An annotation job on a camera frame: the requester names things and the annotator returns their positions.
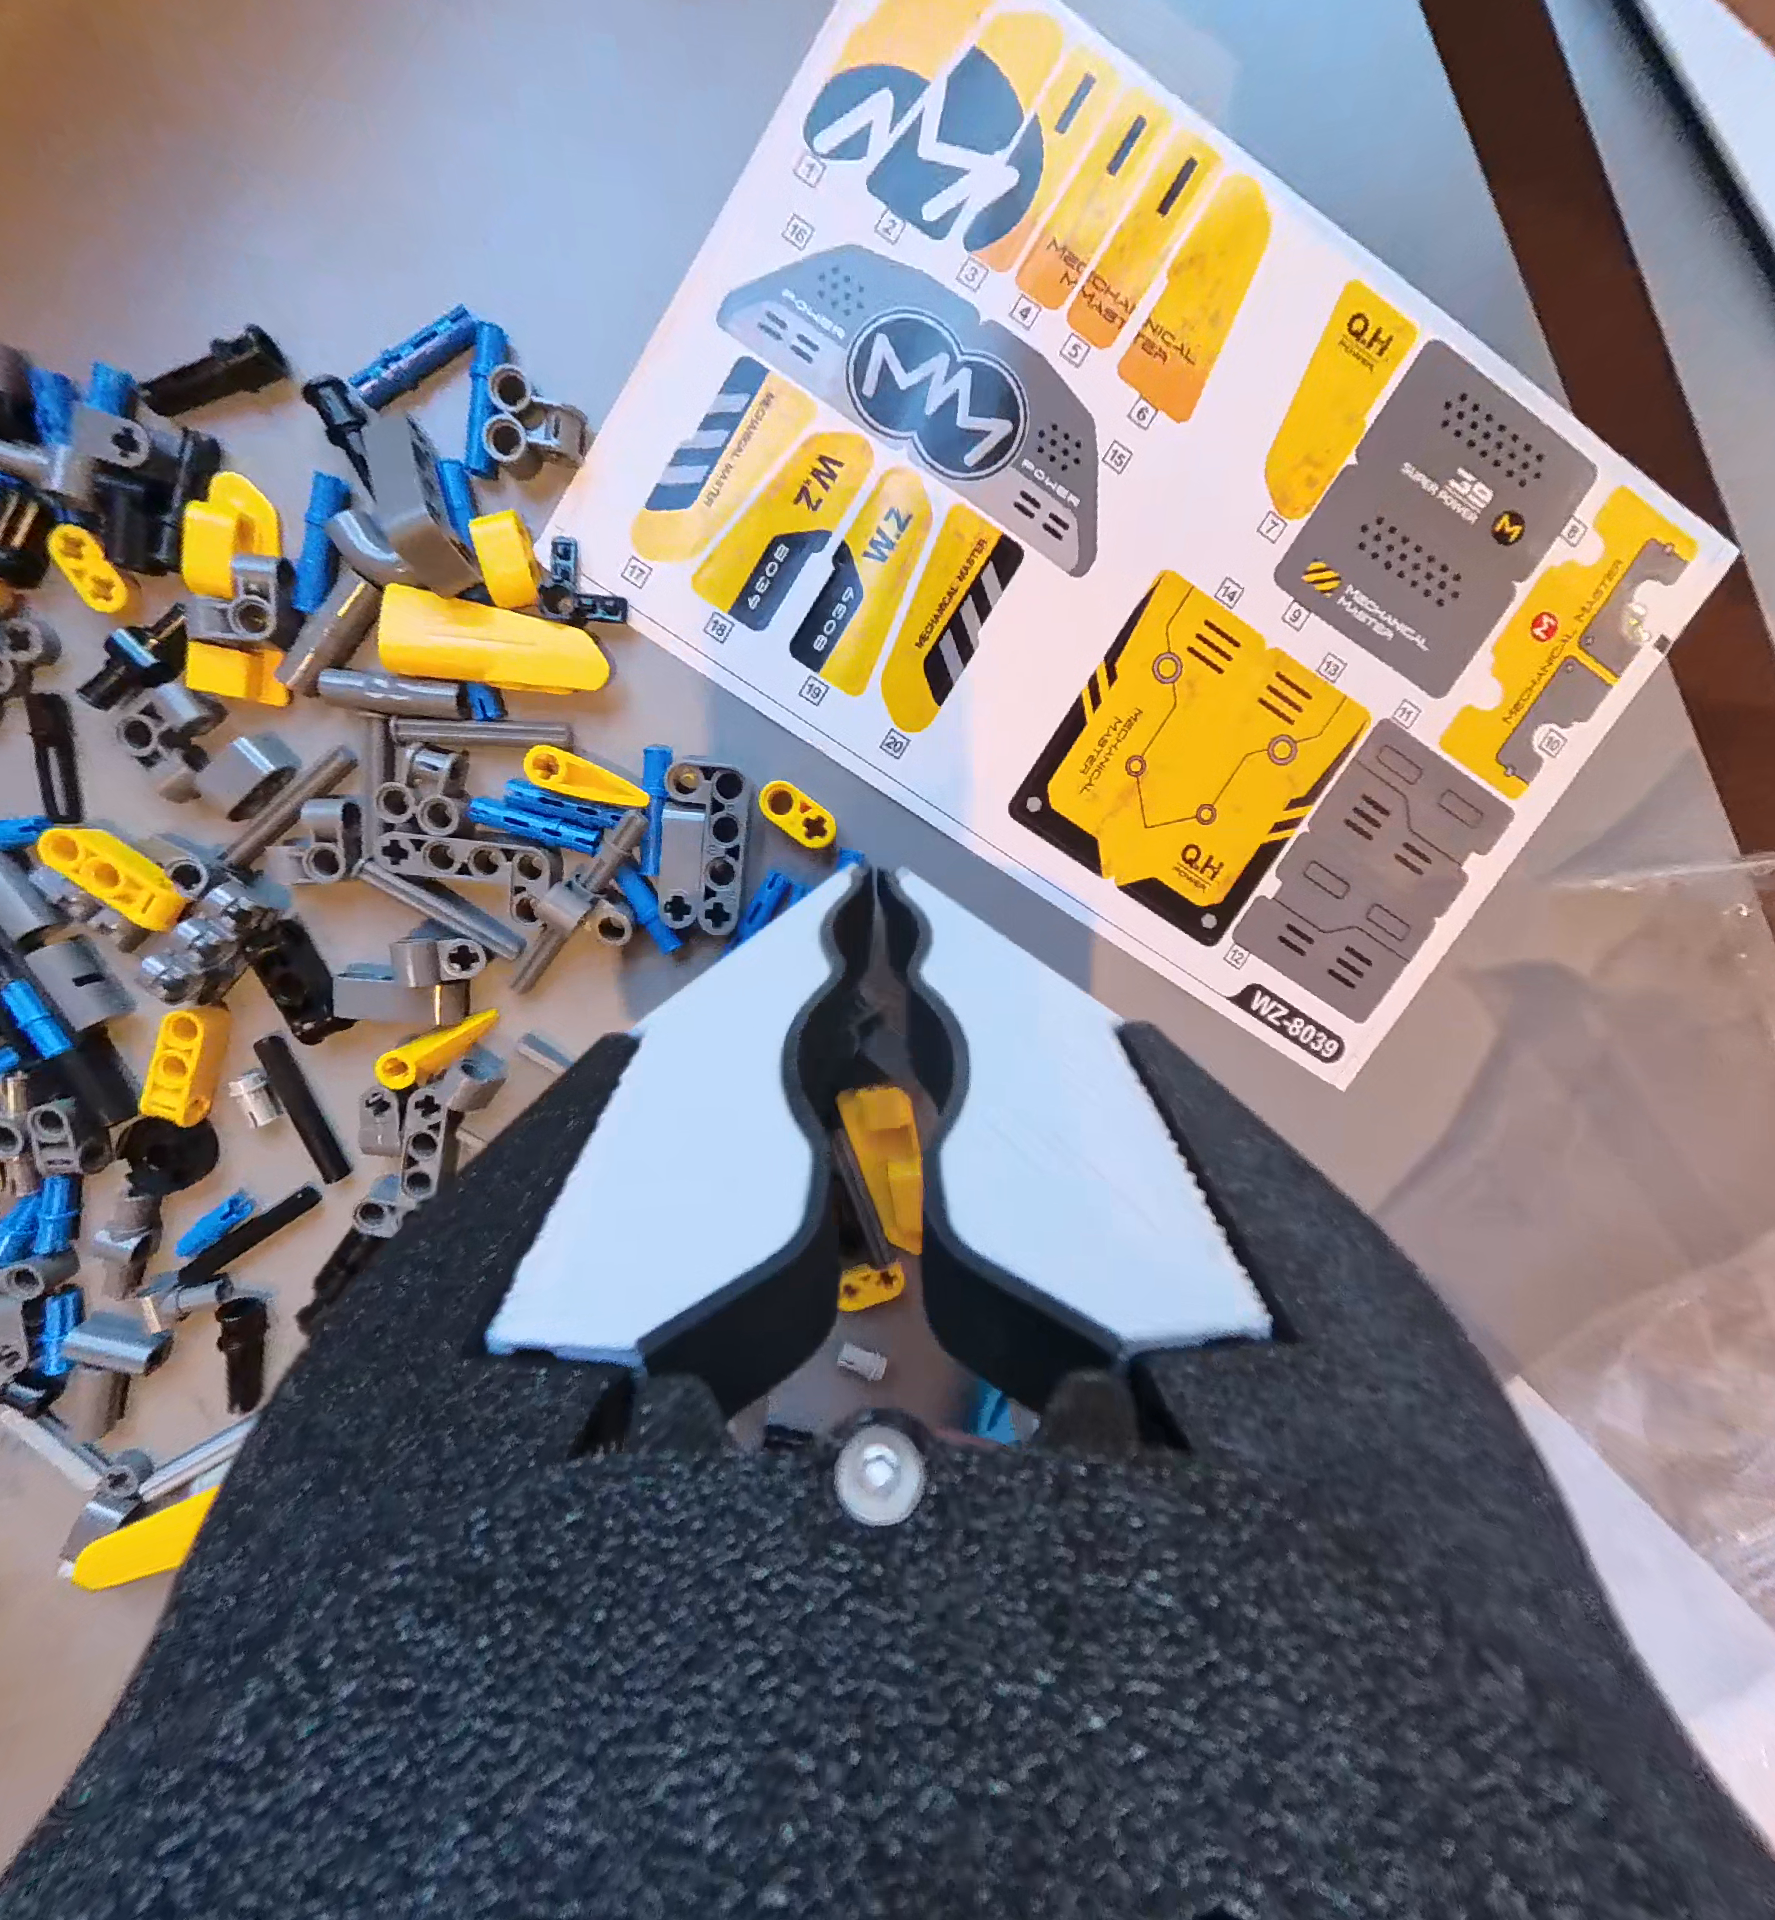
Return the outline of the yellow grey sticker sheet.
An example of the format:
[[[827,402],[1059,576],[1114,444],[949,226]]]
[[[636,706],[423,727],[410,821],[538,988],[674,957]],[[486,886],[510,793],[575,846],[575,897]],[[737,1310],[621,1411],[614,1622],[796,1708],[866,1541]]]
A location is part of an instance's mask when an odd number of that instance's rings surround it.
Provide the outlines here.
[[[1066,3],[835,3],[547,538],[1330,1087],[1738,556]]]

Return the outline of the pile of small building pieces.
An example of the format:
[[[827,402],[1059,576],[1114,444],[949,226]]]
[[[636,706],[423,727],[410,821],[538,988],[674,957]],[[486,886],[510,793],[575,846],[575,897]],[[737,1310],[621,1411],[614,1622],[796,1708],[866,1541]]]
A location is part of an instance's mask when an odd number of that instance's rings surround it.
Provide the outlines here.
[[[410,1031],[311,1329],[474,1148],[494,961],[744,946],[806,897],[745,886],[750,815],[857,865],[794,781],[508,712],[600,689],[631,609],[474,501],[592,449],[499,326],[450,307],[296,389],[337,459],[296,550],[196,426],[290,381],[265,326],[81,383],[0,343],[0,1426],[81,1495],[81,1593],[174,1574],[251,1438],[244,1265],[353,1173],[296,1046]]]

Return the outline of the grey desk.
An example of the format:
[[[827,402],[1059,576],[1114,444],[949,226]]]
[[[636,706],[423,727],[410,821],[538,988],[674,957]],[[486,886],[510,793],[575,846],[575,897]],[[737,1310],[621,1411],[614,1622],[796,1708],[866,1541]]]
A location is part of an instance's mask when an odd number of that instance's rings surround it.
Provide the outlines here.
[[[1418,3],[1092,3],[1153,67],[1510,367],[1562,389]],[[1684,147],[1613,3],[1553,3],[1666,352],[1775,638],[1775,294]],[[0,3],[0,337],[80,370],[183,364],[265,323],[353,367],[465,303],[539,392],[607,419],[827,3]],[[796,781],[879,865],[1161,1023],[1358,1206],[1449,1124],[1482,1058],[1457,993],[1577,957],[1562,875],[1733,865],[1678,689],[1613,739],[1474,911],[1350,1090],[1326,1090],[651,639],[577,722],[647,722]],[[80,1498],[0,1431],[0,1872],[113,1712],[167,1578],[56,1582]]]

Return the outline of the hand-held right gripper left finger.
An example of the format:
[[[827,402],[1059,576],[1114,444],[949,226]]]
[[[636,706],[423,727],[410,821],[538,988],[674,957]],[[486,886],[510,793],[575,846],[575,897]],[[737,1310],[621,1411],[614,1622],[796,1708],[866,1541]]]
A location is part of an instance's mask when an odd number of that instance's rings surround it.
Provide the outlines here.
[[[629,1031],[491,1354],[789,1379],[838,1316],[835,1093],[857,1058],[876,875],[843,868]]]

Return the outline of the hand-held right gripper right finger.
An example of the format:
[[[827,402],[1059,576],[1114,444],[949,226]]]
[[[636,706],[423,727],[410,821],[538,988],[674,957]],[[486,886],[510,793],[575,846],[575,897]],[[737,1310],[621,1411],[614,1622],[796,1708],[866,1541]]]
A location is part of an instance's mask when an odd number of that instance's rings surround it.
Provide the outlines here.
[[[1276,1336],[1100,999],[911,871],[887,871],[887,957],[931,1102],[925,1310],[949,1359],[1044,1411],[1070,1374]]]

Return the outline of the white monitor stand base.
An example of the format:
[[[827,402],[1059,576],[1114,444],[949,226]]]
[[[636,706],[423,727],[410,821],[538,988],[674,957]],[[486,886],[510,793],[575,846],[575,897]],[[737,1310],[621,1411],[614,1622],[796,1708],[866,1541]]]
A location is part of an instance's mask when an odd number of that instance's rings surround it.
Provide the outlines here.
[[[1637,10],[1775,261],[1775,49],[1717,0]]]

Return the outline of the crumpled clear plastic bag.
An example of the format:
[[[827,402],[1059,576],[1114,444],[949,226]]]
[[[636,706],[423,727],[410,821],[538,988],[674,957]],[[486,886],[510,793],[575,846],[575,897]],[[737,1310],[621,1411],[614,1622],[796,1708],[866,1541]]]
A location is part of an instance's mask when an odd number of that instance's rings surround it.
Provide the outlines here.
[[[1562,875],[1577,957],[1377,1206],[1543,1451],[1661,1693],[1775,1846],[1775,856]]]

